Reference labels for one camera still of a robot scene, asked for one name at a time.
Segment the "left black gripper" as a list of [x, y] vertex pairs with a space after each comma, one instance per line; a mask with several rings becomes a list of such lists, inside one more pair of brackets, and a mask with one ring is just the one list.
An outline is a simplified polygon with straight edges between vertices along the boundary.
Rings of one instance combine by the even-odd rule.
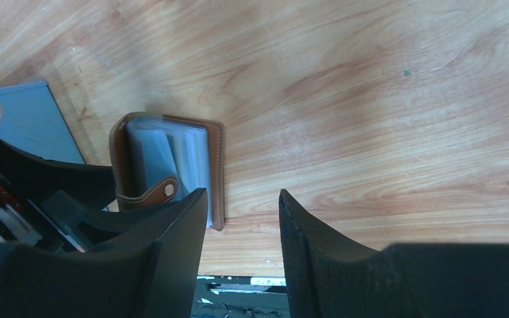
[[[0, 104], [0, 124], [2, 117]], [[0, 241], [89, 251], [176, 204], [101, 210], [115, 198], [111, 167], [46, 160], [0, 139]]]

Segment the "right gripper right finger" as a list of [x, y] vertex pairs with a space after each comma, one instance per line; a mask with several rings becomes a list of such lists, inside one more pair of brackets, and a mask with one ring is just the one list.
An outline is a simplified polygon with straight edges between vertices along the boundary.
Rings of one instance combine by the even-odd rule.
[[396, 243], [374, 250], [279, 196], [292, 317], [509, 317], [509, 244]]

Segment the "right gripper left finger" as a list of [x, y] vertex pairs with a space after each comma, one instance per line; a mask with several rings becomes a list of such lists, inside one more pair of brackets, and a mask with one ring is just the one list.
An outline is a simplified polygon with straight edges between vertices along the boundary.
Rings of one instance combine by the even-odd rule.
[[0, 317], [189, 317], [207, 221], [205, 189], [141, 209], [87, 252], [0, 242]]

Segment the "brown leather card holder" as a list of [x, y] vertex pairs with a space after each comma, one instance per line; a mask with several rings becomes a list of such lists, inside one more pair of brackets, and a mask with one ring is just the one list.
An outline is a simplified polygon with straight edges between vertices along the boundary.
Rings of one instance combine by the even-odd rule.
[[116, 196], [123, 211], [207, 191], [206, 226], [225, 226], [225, 127], [217, 121], [129, 113], [109, 133]]

